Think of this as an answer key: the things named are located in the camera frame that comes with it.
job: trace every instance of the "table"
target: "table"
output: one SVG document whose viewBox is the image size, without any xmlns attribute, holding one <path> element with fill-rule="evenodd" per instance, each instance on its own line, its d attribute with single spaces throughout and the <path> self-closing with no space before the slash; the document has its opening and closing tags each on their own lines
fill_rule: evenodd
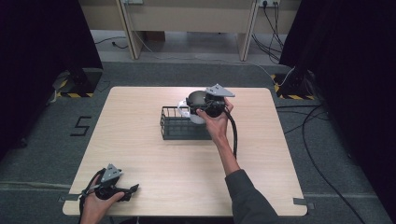
<svg viewBox="0 0 396 224">
<path fill-rule="evenodd" d="M 238 162 L 280 216 L 303 216 L 300 184 L 280 126 L 271 92 L 264 88 L 227 88 L 238 131 Z M 140 184 L 129 202 L 114 204 L 111 216 L 228 217 L 231 199 L 219 153 L 210 140 L 163 140 L 164 105 L 205 88 L 115 87 L 92 134 L 70 193 L 81 193 L 109 163 L 122 169 L 117 187 Z M 233 131 L 228 133 L 231 146 Z M 79 215 L 78 202 L 64 204 Z"/>
<path fill-rule="evenodd" d="M 133 59 L 142 49 L 140 31 L 235 33 L 241 61 L 248 46 L 257 13 L 256 0 L 144 0 L 142 5 L 125 5 L 116 0 Z"/>
</svg>

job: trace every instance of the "sleeve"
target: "sleeve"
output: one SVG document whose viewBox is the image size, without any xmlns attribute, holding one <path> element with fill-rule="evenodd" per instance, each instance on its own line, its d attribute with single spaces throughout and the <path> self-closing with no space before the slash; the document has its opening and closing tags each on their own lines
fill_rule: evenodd
<svg viewBox="0 0 396 224">
<path fill-rule="evenodd" d="M 244 170 L 238 170 L 225 177 L 228 191 L 233 202 L 233 221 L 235 224 L 276 223 L 276 211 L 254 188 Z"/>
</svg>

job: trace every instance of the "metal basket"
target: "metal basket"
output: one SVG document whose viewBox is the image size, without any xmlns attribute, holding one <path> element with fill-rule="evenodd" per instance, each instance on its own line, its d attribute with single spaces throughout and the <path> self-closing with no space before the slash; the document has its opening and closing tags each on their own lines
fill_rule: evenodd
<svg viewBox="0 0 396 224">
<path fill-rule="evenodd" d="M 176 106 L 163 106 L 161 113 L 161 133 L 163 140 L 210 140 L 205 124 L 195 124 L 182 117 Z"/>
</svg>

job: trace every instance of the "black curtain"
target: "black curtain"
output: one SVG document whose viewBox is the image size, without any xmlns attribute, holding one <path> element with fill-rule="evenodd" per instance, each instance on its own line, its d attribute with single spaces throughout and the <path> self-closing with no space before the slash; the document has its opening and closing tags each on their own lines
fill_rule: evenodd
<svg viewBox="0 0 396 224">
<path fill-rule="evenodd" d="M 103 68 L 78 0 L 0 0 L 1 156 L 24 137 L 63 71 Z"/>
<path fill-rule="evenodd" d="M 332 7 L 331 22 L 318 22 L 326 4 L 339 7 Z M 394 0 L 303 0 L 280 63 L 298 66 L 309 49 L 304 63 L 334 125 L 396 223 L 395 9 Z M 326 34 L 312 47 L 308 40 L 323 25 Z"/>
</svg>

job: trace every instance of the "person's left hand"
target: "person's left hand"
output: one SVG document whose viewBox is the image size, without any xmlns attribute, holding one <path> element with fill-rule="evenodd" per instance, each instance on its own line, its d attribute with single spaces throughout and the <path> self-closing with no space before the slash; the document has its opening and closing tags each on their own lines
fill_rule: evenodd
<svg viewBox="0 0 396 224">
<path fill-rule="evenodd" d="M 92 187 L 95 186 L 97 176 L 93 182 Z M 97 224 L 105 216 L 107 210 L 113 203 L 120 200 L 124 196 L 124 192 L 118 192 L 107 200 L 101 200 L 96 197 L 96 194 L 89 192 L 89 195 L 85 198 L 84 210 L 82 212 L 81 224 Z"/>
</svg>

